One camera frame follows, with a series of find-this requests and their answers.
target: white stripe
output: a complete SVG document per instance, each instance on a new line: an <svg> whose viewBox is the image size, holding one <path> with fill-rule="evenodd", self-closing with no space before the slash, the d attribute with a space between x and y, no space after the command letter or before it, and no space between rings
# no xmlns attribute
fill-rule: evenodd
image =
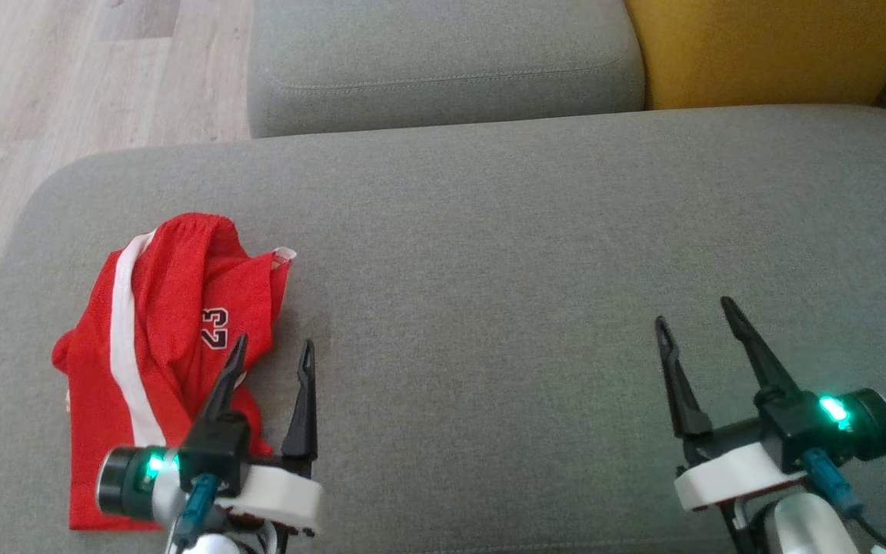
<svg viewBox="0 0 886 554"><path fill-rule="evenodd" d="M112 288L112 328L110 343L112 357L109 359L112 376L122 389L122 397L129 406L132 419L132 437L135 446L165 446L162 428L155 421L152 406L148 403L142 377L138 374L135 352L135 296L132 294L132 270L138 257L148 248L155 231L139 235L122 250L115 263L115 284Z"/></svg>

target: green led light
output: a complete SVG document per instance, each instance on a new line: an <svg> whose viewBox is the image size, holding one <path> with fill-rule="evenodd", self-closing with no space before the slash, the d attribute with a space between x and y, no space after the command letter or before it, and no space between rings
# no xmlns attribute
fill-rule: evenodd
<svg viewBox="0 0 886 554"><path fill-rule="evenodd" d="M144 469L144 480L147 483L155 481L155 477L163 469L180 469L180 456L173 456L173 460L170 462L165 462L162 459L162 456L165 456L165 452L153 452L149 457L148 461L143 466Z"/></svg>
<svg viewBox="0 0 886 554"><path fill-rule="evenodd" d="M840 424L841 430L846 430L850 427L850 413L843 407L843 402L833 399L832 396L823 396L819 399L819 406L826 410L826 413L833 418L833 421Z"/></svg>

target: black cable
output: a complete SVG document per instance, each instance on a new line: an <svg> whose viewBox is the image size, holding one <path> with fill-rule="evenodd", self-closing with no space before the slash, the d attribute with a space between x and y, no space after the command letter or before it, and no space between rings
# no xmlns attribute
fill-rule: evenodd
<svg viewBox="0 0 886 554"><path fill-rule="evenodd" d="M857 516L857 518L855 518L855 520L857 520L857 523L859 523L859 525L862 527L862 529L864 529L864 531L869 536L871 536L871 539L876 540L877 544L879 544L880 546L882 546L886 549L886 537L883 536L882 534L880 534L879 532L877 532L876 529L873 529L873 527L871 527L871 524L866 522L866 520L864 519L864 516Z"/></svg>

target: robotic arm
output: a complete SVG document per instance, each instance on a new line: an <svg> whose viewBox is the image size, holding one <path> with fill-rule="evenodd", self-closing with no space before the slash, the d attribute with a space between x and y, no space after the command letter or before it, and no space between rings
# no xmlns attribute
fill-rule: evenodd
<svg viewBox="0 0 886 554"><path fill-rule="evenodd" d="M166 554L285 554L288 537L320 532L323 488L317 459L313 343L300 358L299 394L280 456L253 457L251 428L231 410L248 337L228 355L214 389L179 449L117 446L98 476L98 507L112 516L155 520L168 530Z"/></svg>
<svg viewBox="0 0 886 554"><path fill-rule="evenodd" d="M759 389L757 417L717 429L692 392L668 324L655 320L672 428L687 464L676 469L682 508L719 508L741 554L855 554L844 527L850 519L886 548L838 469L854 457L886 456L884 397L872 389L835 397L799 389L734 300L724 297L721 304ZM748 518L747 501L794 485L810 493L789 495Z"/></svg>

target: yellow pillow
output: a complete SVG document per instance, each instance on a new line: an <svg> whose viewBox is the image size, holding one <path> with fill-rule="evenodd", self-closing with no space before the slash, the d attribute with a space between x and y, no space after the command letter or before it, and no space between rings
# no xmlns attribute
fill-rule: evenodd
<svg viewBox="0 0 886 554"><path fill-rule="evenodd" d="M873 104L886 0L627 0L648 108Z"/></svg>

